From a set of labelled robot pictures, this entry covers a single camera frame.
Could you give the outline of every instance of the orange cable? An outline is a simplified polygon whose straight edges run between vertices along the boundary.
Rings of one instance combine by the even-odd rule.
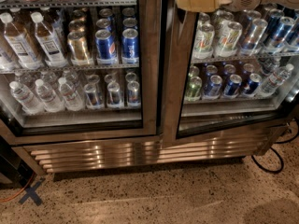
[[[26,185],[22,189],[20,189],[17,193],[15,193],[14,195],[12,195],[10,197],[7,197],[5,199],[0,199],[0,203],[6,203],[6,202],[11,201],[14,198],[18,197],[28,187],[28,185],[32,182],[32,180],[34,179],[34,176],[35,176],[35,172],[32,172],[32,175],[31,175],[29,181],[26,183]]]

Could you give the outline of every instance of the glass door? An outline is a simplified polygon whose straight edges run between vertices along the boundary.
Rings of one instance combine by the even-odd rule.
[[[1,118],[16,142],[155,134],[160,4],[4,0]]]
[[[296,11],[279,6],[265,14],[266,6],[209,14],[174,7],[166,147],[201,141],[202,134],[275,123],[291,114],[299,80],[298,47],[292,42],[298,36],[298,19]],[[274,25],[273,13],[282,15]],[[268,24],[274,26],[271,31]]]

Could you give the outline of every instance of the black cable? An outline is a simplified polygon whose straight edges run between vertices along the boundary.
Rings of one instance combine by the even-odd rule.
[[[269,170],[269,169],[266,169],[266,168],[262,167],[262,165],[256,161],[256,159],[254,158],[253,155],[251,156],[251,158],[253,159],[253,161],[255,162],[255,164],[256,164],[260,169],[262,169],[263,171],[265,171],[265,172],[267,172],[267,173],[276,175],[276,174],[279,174],[279,173],[283,170],[283,168],[284,168],[284,161],[283,161],[283,159],[281,158],[281,156],[278,154],[278,152],[277,152],[275,149],[273,149],[272,147],[270,147],[270,149],[271,149],[271,150],[278,156],[278,158],[279,158],[279,161],[280,161],[280,168],[278,168],[277,170]]]
[[[297,129],[297,134],[296,134],[294,137],[292,137],[292,138],[290,138],[290,139],[288,139],[288,140],[285,140],[285,141],[277,141],[275,144],[278,144],[278,145],[287,144],[287,143],[290,143],[292,140],[296,139],[296,138],[299,136],[299,119],[295,119],[295,122],[296,122],[297,127],[298,127],[298,129]]]

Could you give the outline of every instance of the floor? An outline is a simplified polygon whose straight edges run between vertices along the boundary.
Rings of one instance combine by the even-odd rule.
[[[251,157],[37,176],[0,203],[2,224],[299,223],[299,139],[273,145],[277,175]],[[272,151],[257,158],[276,169]],[[0,189],[0,199],[16,189]]]

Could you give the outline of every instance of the terrazzo floor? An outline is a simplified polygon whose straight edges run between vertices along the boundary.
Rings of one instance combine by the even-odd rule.
[[[0,223],[297,224],[299,139],[273,147],[285,162],[277,175],[246,157],[37,176],[33,189],[0,203]],[[279,167],[271,151],[257,159]],[[0,199],[15,192],[0,189]]]

